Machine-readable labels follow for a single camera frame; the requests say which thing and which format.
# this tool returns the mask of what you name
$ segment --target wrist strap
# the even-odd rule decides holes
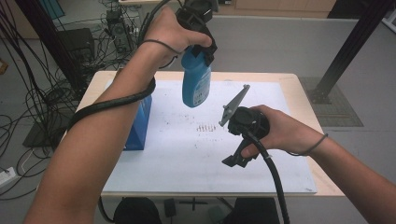
[[[291,156],[307,156],[312,150],[314,150],[317,146],[320,145],[321,142],[323,142],[323,140],[328,137],[329,135],[327,133],[323,134],[323,136],[320,138],[319,141],[317,141],[316,144],[314,144],[311,148],[309,148],[308,150],[306,150],[305,152],[301,153],[301,154],[297,154],[297,153],[292,153],[292,152],[287,152],[289,153]]]
[[[167,47],[168,49],[172,50],[176,54],[181,54],[182,53],[182,52],[179,52],[179,51],[175,50],[174,48],[170,47],[169,45],[163,43],[162,41],[159,41],[159,40],[156,40],[156,39],[145,39],[145,40],[142,41],[142,43],[140,45],[142,45],[144,43],[147,43],[147,42],[161,44],[162,46]]]

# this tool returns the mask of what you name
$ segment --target black metal pole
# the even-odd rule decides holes
[[[61,39],[58,37],[55,25],[45,9],[41,6],[40,1],[15,0],[15,2],[47,47],[47,50],[64,73],[64,76],[69,81],[75,93],[79,98],[82,98],[88,84],[82,78],[80,71],[68,54]]]
[[[384,18],[392,3],[393,0],[374,0],[363,12],[319,84],[315,89],[308,91],[308,97],[312,103],[330,103],[328,98],[330,91]]]

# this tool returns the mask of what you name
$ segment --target person's right hand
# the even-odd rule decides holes
[[[302,154],[317,143],[323,135],[282,111],[274,110],[266,105],[254,106],[251,109],[261,111],[270,122],[270,132],[261,139],[267,149],[277,148]],[[248,158],[259,154],[259,150],[254,145],[250,145],[243,149],[241,154]]]

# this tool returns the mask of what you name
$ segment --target power strip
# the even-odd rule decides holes
[[[0,173],[0,188],[11,182],[12,180],[16,179],[17,176],[15,175],[14,168],[9,167],[7,169],[8,173],[6,171],[3,171]]]

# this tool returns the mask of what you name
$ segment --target blue spray bottle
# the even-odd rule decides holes
[[[189,46],[181,59],[184,68],[183,77],[183,103],[189,107],[200,105],[209,95],[210,90],[210,65],[205,63],[204,53],[200,52],[197,57],[192,54],[192,46]]]

